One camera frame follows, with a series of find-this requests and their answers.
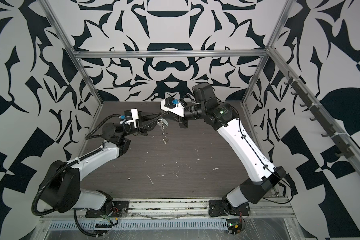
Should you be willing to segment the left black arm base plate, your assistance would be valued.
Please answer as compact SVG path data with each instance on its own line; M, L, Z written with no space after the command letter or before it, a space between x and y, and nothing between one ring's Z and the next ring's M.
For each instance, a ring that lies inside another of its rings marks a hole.
M129 201L112 201L106 202L100 210L88 209L86 218L101 218L106 215L109 218L123 217L129 211Z

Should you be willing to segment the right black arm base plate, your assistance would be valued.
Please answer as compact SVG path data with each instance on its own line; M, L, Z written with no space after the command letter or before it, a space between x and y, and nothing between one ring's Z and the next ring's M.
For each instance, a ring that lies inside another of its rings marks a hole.
M224 200L209 200L208 214L212 218L227 217L227 216L249 216L251 211L249 203L244 203L237 208L229 205Z

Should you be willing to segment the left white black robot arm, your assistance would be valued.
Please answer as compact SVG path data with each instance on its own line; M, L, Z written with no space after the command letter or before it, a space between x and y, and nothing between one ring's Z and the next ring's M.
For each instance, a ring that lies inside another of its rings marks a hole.
M58 160L51 164L32 202L32 214L45 216L71 209L106 209L112 198L102 191L82 189L81 181L99 167L124 155L131 144L126 137L133 134L146 136L159 117L161 114L137 109L105 117L85 137L86 140L103 139L97 149L67 162Z

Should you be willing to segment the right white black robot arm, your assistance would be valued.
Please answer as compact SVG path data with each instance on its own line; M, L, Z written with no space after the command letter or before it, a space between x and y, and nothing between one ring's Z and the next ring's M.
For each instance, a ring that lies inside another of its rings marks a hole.
M192 91L192 104L185 103L183 99L167 97L161 101L161 110L165 116L173 116L181 128L187 128L190 120L204 120L224 138L240 159L248 179L223 197L229 209L236 209L248 202L258 203L286 176L286 171L265 157L245 131L238 111L220 101L212 85L198 84Z

